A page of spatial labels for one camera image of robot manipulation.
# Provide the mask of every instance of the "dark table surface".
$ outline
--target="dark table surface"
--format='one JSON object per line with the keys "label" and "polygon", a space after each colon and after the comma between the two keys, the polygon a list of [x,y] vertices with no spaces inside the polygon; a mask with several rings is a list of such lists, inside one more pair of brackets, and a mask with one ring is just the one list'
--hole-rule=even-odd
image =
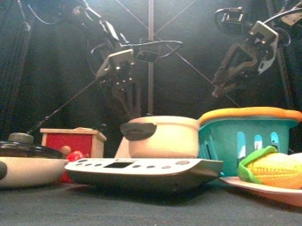
{"label": "dark table surface", "polygon": [[0,190],[0,225],[300,225],[302,207],[263,199],[220,180],[165,195],[52,184]]}

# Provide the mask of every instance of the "button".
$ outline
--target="button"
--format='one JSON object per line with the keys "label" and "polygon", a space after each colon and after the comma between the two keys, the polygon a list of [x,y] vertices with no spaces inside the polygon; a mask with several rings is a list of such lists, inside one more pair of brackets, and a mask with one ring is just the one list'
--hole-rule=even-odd
{"label": "button", "polygon": [[177,161],[177,162],[176,162],[176,165],[185,165],[185,164],[188,164],[188,163],[189,163],[189,161],[181,160],[181,161]]}

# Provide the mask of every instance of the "black curtain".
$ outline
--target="black curtain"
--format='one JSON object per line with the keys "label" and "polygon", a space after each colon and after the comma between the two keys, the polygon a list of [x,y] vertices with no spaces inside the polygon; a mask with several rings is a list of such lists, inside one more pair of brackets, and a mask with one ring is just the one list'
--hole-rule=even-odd
{"label": "black curtain", "polygon": [[[116,31],[132,42],[147,38],[148,1],[90,0],[89,6],[109,21]],[[282,71],[278,61],[272,67],[228,96],[215,98],[211,93],[217,66],[233,42],[243,37],[221,34],[216,29],[213,13],[220,8],[241,6],[249,20],[267,19],[266,1],[243,0],[175,0],[155,1],[156,38],[184,43],[179,55],[163,58],[155,63],[153,114],[197,118],[211,109],[247,106],[275,106],[287,108]],[[52,12],[37,9],[46,21],[54,21]],[[9,132],[26,132],[45,116],[72,98],[94,79],[89,66],[96,70],[97,61],[86,57],[86,39],[77,26],[62,23],[48,26],[40,23],[25,8],[25,20],[32,29],[24,32],[20,8],[13,0],[5,1],[0,12],[1,41],[1,139]],[[295,46],[288,55],[296,58]],[[132,75],[141,84],[141,113],[147,113],[147,64],[136,63]],[[290,80],[295,93],[295,108],[300,109],[300,76]],[[42,127],[76,128],[97,127],[107,124],[102,131],[108,138],[105,156],[113,156],[121,134],[119,125],[125,121],[123,112],[113,108],[117,101],[105,94],[96,84],[46,120]],[[41,135],[34,131],[34,142]]]}

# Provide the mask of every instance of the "teal basket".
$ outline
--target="teal basket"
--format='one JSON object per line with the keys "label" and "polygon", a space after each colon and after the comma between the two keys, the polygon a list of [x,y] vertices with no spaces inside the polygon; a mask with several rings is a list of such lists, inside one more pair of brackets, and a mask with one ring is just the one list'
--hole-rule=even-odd
{"label": "teal basket", "polygon": [[221,177],[236,176],[239,161],[255,150],[274,145],[287,154],[288,129],[294,119],[275,117],[220,117],[208,120],[197,132],[197,158],[223,161]]}

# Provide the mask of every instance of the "toy food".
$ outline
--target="toy food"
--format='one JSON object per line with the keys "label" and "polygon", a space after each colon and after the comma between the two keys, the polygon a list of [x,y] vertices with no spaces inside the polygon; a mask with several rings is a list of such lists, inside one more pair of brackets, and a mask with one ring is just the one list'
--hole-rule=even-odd
{"label": "toy food", "polygon": [[240,180],[280,188],[302,187],[302,162],[268,146],[252,152],[237,165]]}

